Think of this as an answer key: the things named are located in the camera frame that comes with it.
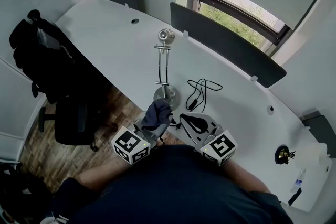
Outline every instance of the white cylinder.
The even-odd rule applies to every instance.
[[[295,152],[295,166],[307,169],[323,166],[327,159],[327,145],[323,143],[308,143],[301,145]]]

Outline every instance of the white cube with black markers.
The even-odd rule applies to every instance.
[[[203,157],[221,166],[235,154],[237,146],[230,132],[225,130],[203,146],[200,151]]]
[[[121,127],[111,141],[114,151],[129,164],[134,164],[147,157],[150,153],[150,143]]]

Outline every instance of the person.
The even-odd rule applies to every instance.
[[[231,159],[217,167],[188,145],[152,149],[133,166],[116,156],[66,179],[49,215],[68,223],[292,223],[257,177]]]

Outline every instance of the person's right arm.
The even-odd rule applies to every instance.
[[[271,193],[259,178],[240,167],[231,159],[227,160],[220,168],[226,178],[248,192]]]

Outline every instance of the window frame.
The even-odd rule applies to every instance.
[[[205,3],[211,7],[214,7],[232,17],[237,19],[238,21],[242,22],[243,24],[247,25],[248,27],[252,28],[267,40],[269,40],[274,46],[278,46],[280,43],[284,42],[284,38],[287,39],[289,36],[288,34],[292,32],[288,25],[284,25],[283,28],[279,32],[275,32],[272,28],[268,25],[263,23],[261,20],[258,20],[256,17],[248,14],[243,9],[232,5],[229,2],[224,0],[199,0],[201,3]]]

